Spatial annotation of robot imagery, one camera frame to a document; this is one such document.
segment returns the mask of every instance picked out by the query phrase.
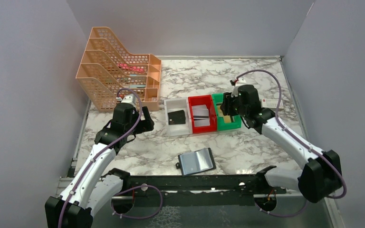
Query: white marble tabletop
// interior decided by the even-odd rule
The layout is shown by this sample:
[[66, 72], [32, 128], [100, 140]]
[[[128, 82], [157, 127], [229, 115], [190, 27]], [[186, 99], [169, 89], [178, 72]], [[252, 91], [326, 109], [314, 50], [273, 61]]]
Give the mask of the white marble tabletop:
[[[168, 137], [165, 128], [164, 99], [209, 95], [232, 90], [229, 80], [251, 69], [265, 69], [275, 74], [282, 85], [283, 121], [301, 135], [298, 118], [290, 98], [288, 85], [278, 59], [227, 60], [163, 60], [160, 91], [160, 111], [151, 112], [152, 132], [137, 135], [125, 145], [104, 173], [117, 167], [132, 175], [180, 175], [175, 168], [177, 156], [184, 152], [210, 147], [216, 169], [201, 174], [250, 174], [269, 165], [285, 169], [299, 166], [272, 140], [244, 126], [240, 129], [203, 135]], [[253, 73], [245, 76], [260, 98], [278, 98], [278, 87], [269, 75]], [[80, 145], [76, 171], [86, 161], [96, 133], [112, 118], [112, 113], [100, 113], [92, 104]]]

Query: white wall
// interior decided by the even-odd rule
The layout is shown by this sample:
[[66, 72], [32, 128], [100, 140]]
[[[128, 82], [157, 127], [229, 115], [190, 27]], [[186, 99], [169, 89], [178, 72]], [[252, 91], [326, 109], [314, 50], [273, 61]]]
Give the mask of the white wall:
[[86, 37], [65, 0], [16, 2], [0, 1], [0, 228], [47, 227], [86, 106]]
[[134, 53], [284, 55], [314, 0], [67, 0], [86, 36], [108, 26]]
[[310, 140], [341, 156], [346, 227], [365, 227], [365, 1], [317, 0], [284, 69]]

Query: gray floor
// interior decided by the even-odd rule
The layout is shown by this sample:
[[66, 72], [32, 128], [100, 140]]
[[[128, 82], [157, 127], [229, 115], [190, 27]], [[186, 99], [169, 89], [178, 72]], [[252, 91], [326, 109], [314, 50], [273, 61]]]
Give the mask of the gray floor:
[[[302, 197], [280, 197], [275, 213], [289, 214], [304, 204]], [[133, 208], [129, 215], [146, 216], [156, 208]], [[93, 228], [332, 228], [324, 200], [309, 203], [302, 214], [293, 218], [275, 218], [257, 210], [256, 207], [164, 207], [154, 218], [146, 220], [120, 219], [112, 216], [108, 202], [94, 218]]]

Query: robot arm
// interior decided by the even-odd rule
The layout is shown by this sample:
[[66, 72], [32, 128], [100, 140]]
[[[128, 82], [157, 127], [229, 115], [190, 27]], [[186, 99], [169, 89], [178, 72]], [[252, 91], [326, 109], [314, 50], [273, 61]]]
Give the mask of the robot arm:
[[[91, 227], [94, 215], [108, 202], [108, 199], [121, 191], [124, 180], [115, 175], [108, 175], [102, 182], [97, 183], [97, 181], [120, 149], [129, 142], [127, 137], [105, 150], [96, 159], [94, 158], [102, 149], [128, 132], [136, 123], [139, 114], [135, 103], [136, 97], [134, 95], [128, 95], [121, 100], [121, 103], [114, 109], [113, 118], [108, 123], [110, 127], [107, 128], [107, 124], [96, 134], [95, 145], [93, 145], [81, 171], [77, 173], [76, 177], [60, 193], [58, 198], [50, 197], [47, 200], [45, 210], [49, 228], [58, 227], [59, 215], [64, 205], [63, 199], [70, 197], [66, 213], [62, 219], [62, 227]], [[139, 120], [137, 126], [129, 135], [135, 136], [154, 129], [154, 122], [147, 107], [141, 108], [144, 120]], [[72, 189], [77, 182], [80, 182], [80, 184], [73, 192]]]
[[310, 202], [318, 202], [322, 198], [339, 189], [342, 182], [319, 153], [341, 173], [340, 159], [336, 152], [325, 152], [290, 130], [281, 119], [269, 108], [262, 108], [258, 91], [248, 85], [243, 78], [232, 82], [235, 86], [232, 93], [224, 93], [221, 110], [224, 115], [240, 115], [249, 128], [273, 140], [280, 145], [300, 166], [302, 171], [290, 171], [275, 166], [260, 172], [269, 186], [298, 190]]

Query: green bin rim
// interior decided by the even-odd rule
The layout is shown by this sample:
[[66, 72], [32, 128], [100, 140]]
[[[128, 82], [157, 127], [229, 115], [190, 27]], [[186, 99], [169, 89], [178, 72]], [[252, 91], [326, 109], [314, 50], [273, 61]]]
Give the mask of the green bin rim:
[[240, 119], [239, 115], [235, 115], [233, 117], [234, 122], [232, 122], [232, 123], [225, 123], [223, 121], [223, 117], [219, 116], [216, 104], [223, 102], [223, 94], [212, 94], [212, 100], [213, 100], [213, 106], [215, 107], [216, 116], [217, 116], [217, 120], [218, 120], [218, 131], [226, 131], [226, 130], [241, 128], [241, 119]]

